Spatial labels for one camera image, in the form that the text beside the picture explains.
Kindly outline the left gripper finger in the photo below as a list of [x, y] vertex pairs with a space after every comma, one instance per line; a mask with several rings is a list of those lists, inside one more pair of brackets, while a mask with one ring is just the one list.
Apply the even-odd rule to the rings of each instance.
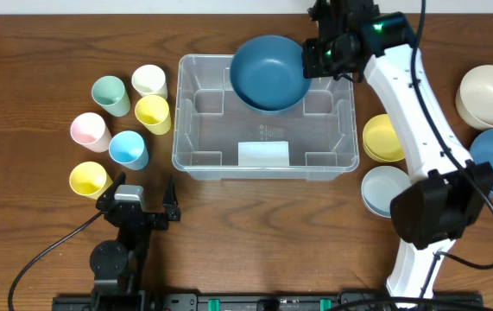
[[180, 204], [177, 200], [174, 178], [169, 177], [166, 191], [163, 196], [162, 205], [168, 221], [179, 222], [181, 218]]
[[126, 182], [126, 174], [121, 172], [113, 181], [108, 175], [104, 175], [103, 183], [96, 191], [97, 202], [110, 202], [115, 199], [117, 189]]

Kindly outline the yellow small bowl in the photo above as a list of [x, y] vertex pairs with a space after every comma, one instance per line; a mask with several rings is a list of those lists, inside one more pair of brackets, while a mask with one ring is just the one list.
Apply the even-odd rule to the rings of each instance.
[[371, 118], [363, 127], [363, 149], [377, 162], [398, 162], [405, 158], [400, 140], [387, 114]]

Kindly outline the beige large bowl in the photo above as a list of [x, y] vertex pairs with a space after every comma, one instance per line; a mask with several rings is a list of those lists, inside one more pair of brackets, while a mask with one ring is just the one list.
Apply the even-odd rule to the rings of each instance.
[[493, 65], [474, 67], [462, 78], [455, 105], [459, 116], [470, 127], [493, 128]]

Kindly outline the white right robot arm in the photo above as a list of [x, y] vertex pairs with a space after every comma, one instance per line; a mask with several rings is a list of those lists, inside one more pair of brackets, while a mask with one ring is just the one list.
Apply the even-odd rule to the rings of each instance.
[[410, 186], [390, 203], [400, 237], [387, 295], [389, 310], [470, 310], [467, 298], [437, 299], [433, 283], [455, 241], [490, 206], [493, 168], [475, 163], [452, 132], [420, 55], [421, 28], [371, 1], [318, 1], [308, 11], [319, 34], [304, 42], [308, 78], [366, 81], [381, 100], [403, 149]]

